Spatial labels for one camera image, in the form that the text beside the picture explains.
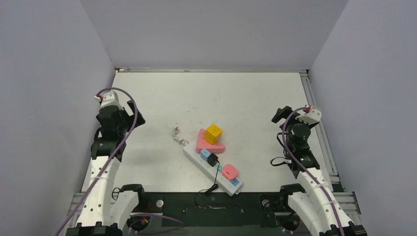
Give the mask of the white power strip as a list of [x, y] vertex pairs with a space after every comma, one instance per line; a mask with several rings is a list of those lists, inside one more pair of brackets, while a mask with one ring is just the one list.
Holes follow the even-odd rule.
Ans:
[[193, 141], [190, 142], [183, 148], [183, 152], [188, 159], [193, 162], [204, 174], [206, 174], [210, 179], [215, 181], [220, 189], [226, 192], [229, 196], [238, 195], [240, 190], [243, 186], [243, 181], [235, 177], [234, 179], [228, 179], [223, 174], [226, 172], [222, 172], [225, 168], [228, 171], [228, 167], [226, 165], [222, 165], [219, 163], [217, 159], [214, 165], [209, 163], [209, 156], [212, 154], [206, 148], [197, 152], [197, 142]]

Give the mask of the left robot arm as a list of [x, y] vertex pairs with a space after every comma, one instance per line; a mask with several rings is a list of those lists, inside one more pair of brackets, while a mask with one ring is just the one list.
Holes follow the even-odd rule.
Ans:
[[129, 115], [118, 102], [101, 102], [96, 119], [100, 123], [91, 145], [89, 186], [73, 210], [81, 209], [75, 226], [68, 228], [67, 236], [121, 236], [128, 216], [146, 207], [142, 186], [134, 184], [111, 207], [112, 190], [126, 147], [126, 139], [145, 119], [134, 101], [127, 102]]

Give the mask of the light blue plug adapter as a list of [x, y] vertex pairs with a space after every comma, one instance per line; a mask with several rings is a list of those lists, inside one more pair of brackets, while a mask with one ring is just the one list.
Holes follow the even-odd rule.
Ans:
[[204, 161], [208, 161], [209, 156], [211, 155], [211, 152], [208, 151], [207, 149], [202, 149], [200, 152], [200, 157], [204, 160]]

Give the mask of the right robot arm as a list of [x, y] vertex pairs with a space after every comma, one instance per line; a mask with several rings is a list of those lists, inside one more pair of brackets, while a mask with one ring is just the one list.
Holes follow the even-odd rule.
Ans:
[[297, 181], [281, 186], [278, 204], [298, 215], [313, 236], [365, 236], [364, 226], [356, 224], [334, 197], [308, 144], [311, 130], [321, 118], [322, 111], [317, 106], [286, 106], [277, 109], [271, 119], [273, 123], [284, 121], [277, 140]]

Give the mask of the black charger with cable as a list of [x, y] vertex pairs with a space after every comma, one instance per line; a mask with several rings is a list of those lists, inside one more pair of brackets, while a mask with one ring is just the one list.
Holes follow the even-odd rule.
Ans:
[[211, 169], [209, 169], [209, 168], [206, 168], [205, 169], [205, 171], [206, 171], [206, 176], [207, 177], [209, 177], [209, 178], [211, 178], [212, 177], [212, 174], [210, 173], [211, 171], [213, 171], [214, 173], [215, 173], [215, 175], [214, 175], [214, 179], [213, 179], [213, 184], [211, 185], [211, 187], [210, 188], [207, 188], [207, 189], [202, 189], [202, 190], [199, 190], [197, 193], [196, 193], [196, 195], [195, 195], [195, 197], [194, 197], [194, 199], [193, 199], [193, 201], [194, 201], [194, 204], [196, 205], [196, 207], [198, 207], [198, 208], [203, 208], [203, 206], [202, 205], [200, 205], [199, 203], [198, 203], [198, 201], [197, 201], [197, 197], [202, 193], [202, 192], [204, 192], [204, 195], [205, 196], [209, 196], [213, 191], [215, 191], [215, 190], [217, 190], [218, 188], [219, 188], [219, 185], [218, 185], [218, 183], [217, 183], [217, 176], [218, 176], [218, 172], [219, 172], [219, 167], [220, 167], [220, 162], [219, 162], [219, 160], [218, 160], [218, 156], [216, 155], [216, 154], [211, 154], [210, 156], [209, 156], [209, 158], [208, 158], [208, 161], [207, 161], [207, 163], [208, 163], [208, 165], [211, 167]]

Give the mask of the yellow cube adapter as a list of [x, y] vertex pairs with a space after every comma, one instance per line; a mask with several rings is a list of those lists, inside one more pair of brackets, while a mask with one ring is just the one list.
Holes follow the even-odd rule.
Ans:
[[204, 133], [204, 139], [211, 145], [217, 143], [222, 136], [222, 129], [216, 124], [209, 126]]

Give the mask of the pink triangular socket adapter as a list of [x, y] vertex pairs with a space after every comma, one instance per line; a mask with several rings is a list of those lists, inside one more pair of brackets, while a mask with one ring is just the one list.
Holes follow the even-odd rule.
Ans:
[[205, 129], [200, 129], [198, 138], [196, 140], [196, 152], [201, 153], [203, 149], [208, 150], [210, 153], [223, 153], [225, 151], [225, 145], [218, 141], [215, 144], [210, 144], [204, 139]]

